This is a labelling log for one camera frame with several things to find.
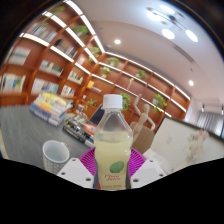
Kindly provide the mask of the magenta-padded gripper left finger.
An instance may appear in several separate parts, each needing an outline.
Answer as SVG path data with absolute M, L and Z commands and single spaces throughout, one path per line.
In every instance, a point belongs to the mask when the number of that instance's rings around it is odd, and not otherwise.
M 79 158 L 71 158 L 59 171 L 58 176 L 84 188 L 97 188 L 97 165 L 92 148 Z

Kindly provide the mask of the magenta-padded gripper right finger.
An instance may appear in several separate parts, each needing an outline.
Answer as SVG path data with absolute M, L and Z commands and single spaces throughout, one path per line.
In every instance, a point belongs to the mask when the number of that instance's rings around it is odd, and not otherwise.
M 147 159 L 140 152 L 131 149 L 129 160 L 130 188 L 140 188 L 157 181 L 166 174 L 154 159 Z

